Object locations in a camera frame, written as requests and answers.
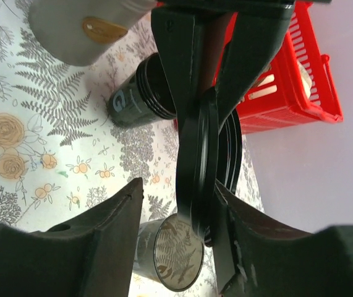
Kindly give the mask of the transparent dark cup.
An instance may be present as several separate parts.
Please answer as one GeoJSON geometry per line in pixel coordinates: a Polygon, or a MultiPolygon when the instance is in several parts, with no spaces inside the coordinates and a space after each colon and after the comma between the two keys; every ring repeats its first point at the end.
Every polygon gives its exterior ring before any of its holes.
{"type": "Polygon", "coordinates": [[[132,271],[181,292],[195,283],[204,254],[191,226],[173,214],[139,226],[132,271]]]}

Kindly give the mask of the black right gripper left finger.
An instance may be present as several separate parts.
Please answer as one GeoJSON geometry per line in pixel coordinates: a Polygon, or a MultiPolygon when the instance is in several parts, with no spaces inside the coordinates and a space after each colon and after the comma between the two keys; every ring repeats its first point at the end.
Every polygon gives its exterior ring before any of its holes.
{"type": "Polygon", "coordinates": [[[48,231],[0,224],[0,296],[127,296],[142,203],[135,178],[48,231]]]}

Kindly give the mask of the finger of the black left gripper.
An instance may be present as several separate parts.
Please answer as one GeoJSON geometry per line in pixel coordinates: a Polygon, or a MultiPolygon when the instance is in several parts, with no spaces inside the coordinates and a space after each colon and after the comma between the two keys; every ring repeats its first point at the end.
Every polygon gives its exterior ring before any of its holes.
{"type": "Polygon", "coordinates": [[[294,1],[243,1],[216,83],[223,124],[279,51],[294,12],[294,1]]]}
{"type": "Polygon", "coordinates": [[[160,6],[151,13],[151,29],[179,127],[184,126],[197,97],[207,17],[203,10],[177,6],[160,6]]]}

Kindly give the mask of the black coffee cup lid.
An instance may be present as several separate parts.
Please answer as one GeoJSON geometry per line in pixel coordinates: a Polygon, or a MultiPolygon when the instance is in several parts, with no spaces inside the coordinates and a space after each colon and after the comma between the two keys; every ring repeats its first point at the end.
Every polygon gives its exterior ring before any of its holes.
{"type": "Polygon", "coordinates": [[[216,92],[196,101],[179,130],[176,168],[177,214],[208,247],[215,182],[235,193],[242,163],[242,131],[237,111],[219,125],[216,92]]]}

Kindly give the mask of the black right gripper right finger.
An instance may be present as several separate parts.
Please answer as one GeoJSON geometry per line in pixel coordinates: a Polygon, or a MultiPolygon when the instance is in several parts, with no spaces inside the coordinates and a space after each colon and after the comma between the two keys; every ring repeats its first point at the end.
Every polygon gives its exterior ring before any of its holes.
{"type": "Polygon", "coordinates": [[[221,183],[213,238],[223,296],[353,296],[353,225],[308,233],[250,206],[221,183]]]}

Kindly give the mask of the red plastic shopping basket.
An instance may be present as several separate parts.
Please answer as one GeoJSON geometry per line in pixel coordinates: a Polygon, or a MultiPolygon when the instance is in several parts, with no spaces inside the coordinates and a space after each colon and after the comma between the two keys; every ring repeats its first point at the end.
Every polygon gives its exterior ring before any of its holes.
{"type": "Polygon", "coordinates": [[[330,58],[320,53],[312,26],[311,6],[296,2],[278,53],[235,106],[244,134],[343,121],[330,58]]]}

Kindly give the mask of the black printed coffee cup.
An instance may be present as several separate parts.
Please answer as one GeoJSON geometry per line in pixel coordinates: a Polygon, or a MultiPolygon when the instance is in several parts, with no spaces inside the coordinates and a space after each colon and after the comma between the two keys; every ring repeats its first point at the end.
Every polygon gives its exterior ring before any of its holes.
{"type": "Polygon", "coordinates": [[[144,59],[107,102],[112,122],[131,129],[176,119],[176,109],[158,53],[144,59]]]}

